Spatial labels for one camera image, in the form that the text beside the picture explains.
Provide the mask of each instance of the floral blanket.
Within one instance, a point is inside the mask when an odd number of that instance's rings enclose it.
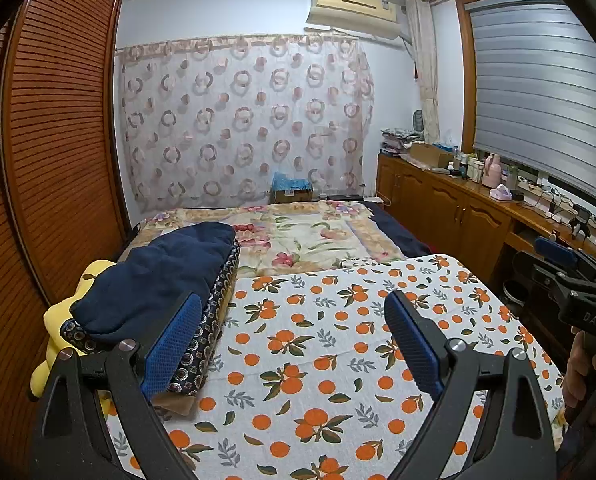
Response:
[[[562,377],[533,336],[449,256],[236,282],[233,303],[189,416],[159,412],[200,479],[385,480],[429,413],[431,398],[384,323],[400,289],[447,337],[482,352],[524,349],[550,420]],[[482,416],[477,392],[443,477],[462,467]],[[117,416],[124,468],[139,474]]]
[[[203,221],[224,222],[240,242],[238,277],[277,276],[337,269],[340,261],[403,260],[400,249],[359,202],[293,202],[229,209],[174,209],[145,220],[120,260],[173,229]]]

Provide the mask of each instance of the gray roller shade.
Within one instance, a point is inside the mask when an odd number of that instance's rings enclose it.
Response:
[[[596,44],[562,0],[467,4],[475,146],[596,197]]]

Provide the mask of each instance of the dark blue mattress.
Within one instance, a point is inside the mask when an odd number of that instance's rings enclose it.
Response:
[[[429,247],[407,231],[393,216],[381,209],[377,203],[363,203],[374,213],[372,220],[376,222],[380,231],[385,233],[398,246],[402,254],[408,258],[420,258],[431,254]]]

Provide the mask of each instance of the sheer curtain with circle pattern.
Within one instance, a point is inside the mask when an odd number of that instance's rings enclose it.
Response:
[[[127,47],[124,155],[142,213],[268,202],[275,172],[361,192],[374,83],[358,40],[250,36]]]

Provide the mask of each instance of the air conditioner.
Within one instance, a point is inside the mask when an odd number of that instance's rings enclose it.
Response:
[[[397,38],[396,6],[385,0],[312,0],[307,23],[329,25],[382,38]]]

